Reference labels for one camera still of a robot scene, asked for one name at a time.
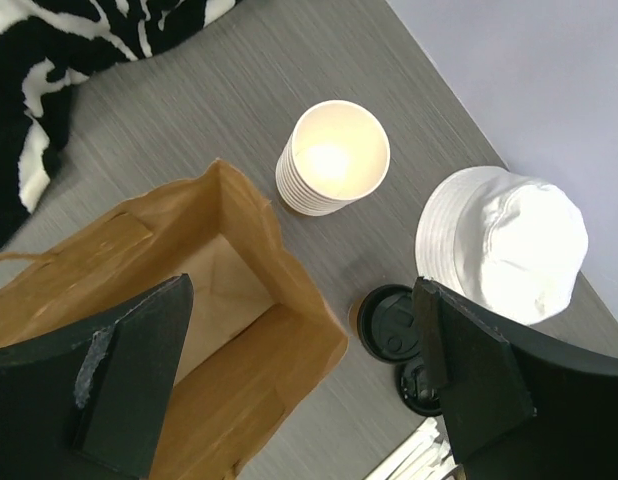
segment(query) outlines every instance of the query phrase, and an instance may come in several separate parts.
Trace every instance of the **gray table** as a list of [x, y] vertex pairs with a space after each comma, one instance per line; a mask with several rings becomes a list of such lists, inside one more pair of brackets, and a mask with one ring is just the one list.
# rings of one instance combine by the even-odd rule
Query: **gray table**
[[[382, 0], [247, 0], [177, 50], [93, 79], [80, 92], [62, 178], [10, 248], [51, 247], [216, 157], [274, 198], [275, 162], [296, 119], [330, 98], [359, 102], [384, 124], [388, 177], [325, 218], [276, 210], [287, 245], [344, 318], [371, 288], [414, 281], [418, 217], [443, 178], [500, 164]], [[21, 266], [0, 265], [0, 284]], [[540, 329], [618, 356], [618, 324], [582, 279], [570, 310]], [[390, 368], [353, 341], [241, 478], [359, 480], [420, 421], [400, 404]]]

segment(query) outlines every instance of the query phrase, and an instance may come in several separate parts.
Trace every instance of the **black cup lid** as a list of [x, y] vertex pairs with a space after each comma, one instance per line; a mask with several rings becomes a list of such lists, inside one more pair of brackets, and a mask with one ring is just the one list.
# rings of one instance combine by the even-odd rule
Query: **black cup lid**
[[423, 417], [442, 415], [440, 399], [426, 381], [426, 372], [422, 357], [416, 358], [396, 367], [396, 388], [402, 403], [409, 410]]
[[383, 362], [408, 362], [420, 353], [413, 318], [411, 288], [385, 285], [363, 300], [358, 312], [360, 340]]

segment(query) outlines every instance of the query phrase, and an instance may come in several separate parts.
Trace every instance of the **brown paper bag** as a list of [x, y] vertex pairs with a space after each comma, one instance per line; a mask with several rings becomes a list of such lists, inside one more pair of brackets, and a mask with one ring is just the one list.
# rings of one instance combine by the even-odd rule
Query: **brown paper bag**
[[33, 260], [0, 290], [0, 347], [190, 275], [193, 314], [151, 479], [234, 478], [347, 347], [269, 201], [222, 161]]

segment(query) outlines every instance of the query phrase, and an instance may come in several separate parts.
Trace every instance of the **black and white cloth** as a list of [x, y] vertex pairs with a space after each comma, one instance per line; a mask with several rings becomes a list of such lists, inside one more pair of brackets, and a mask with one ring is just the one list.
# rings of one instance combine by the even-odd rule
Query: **black and white cloth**
[[0, 248], [60, 168], [74, 86], [178, 45], [241, 0], [0, 0]]

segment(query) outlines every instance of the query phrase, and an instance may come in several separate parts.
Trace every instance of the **white paper cup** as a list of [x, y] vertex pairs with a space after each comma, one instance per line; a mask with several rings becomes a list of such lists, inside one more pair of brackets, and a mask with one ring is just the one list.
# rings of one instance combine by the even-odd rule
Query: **white paper cup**
[[378, 188], [389, 162], [389, 139], [378, 119], [355, 103], [330, 100], [296, 123], [276, 166], [276, 185], [297, 212], [327, 215]]

